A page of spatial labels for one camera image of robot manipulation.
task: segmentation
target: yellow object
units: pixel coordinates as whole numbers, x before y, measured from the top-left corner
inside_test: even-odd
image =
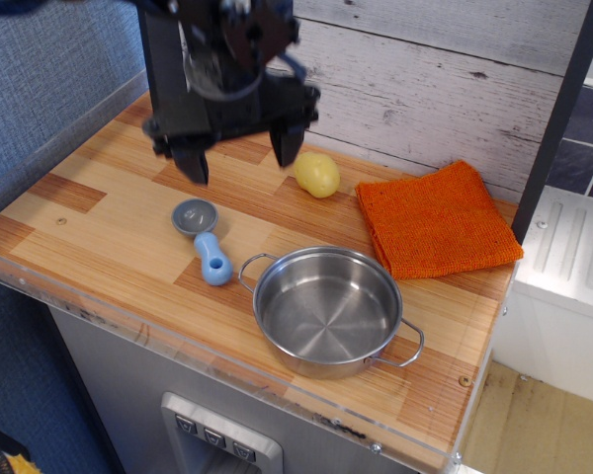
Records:
[[[16,474],[42,474],[35,464],[27,461],[22,454],[8,456],[9,464]]]
[[[440,277],[523,257],[481,177],[464,161],[415,180],[361,183],[356,194],[378,260],[395,279]]]
[[[295,159],[296,182],[315,198],[328,198],[338,190],[338,166],[328,155],[307,151]]]

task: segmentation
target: floor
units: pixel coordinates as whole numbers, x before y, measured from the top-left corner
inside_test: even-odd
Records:
[[[483,474],[593,474],[593,402],[493,362],[463,454]]]

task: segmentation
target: white wooden wall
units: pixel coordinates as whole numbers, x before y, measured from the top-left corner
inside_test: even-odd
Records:
[[[466,159],[518,202],[588,0],[295,0],[306,141],[415,175]]]

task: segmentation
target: knitted dish cloth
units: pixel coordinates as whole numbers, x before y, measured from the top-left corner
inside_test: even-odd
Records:
[[[356,193],[378,260],[395,279],[440,277],[523,258],[481,177],[464,161],[418,179],[361,183]]]

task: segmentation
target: light blue toy utensil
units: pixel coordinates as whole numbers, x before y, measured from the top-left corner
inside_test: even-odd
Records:
[[[194,237],[205,281],[213,286],[227,283],[233,275],[233,265],[219,249],[217,237],[211,233],[217,224],[215,206],[204,199],[185,200],[176,206],[171,221],[180,233]]]

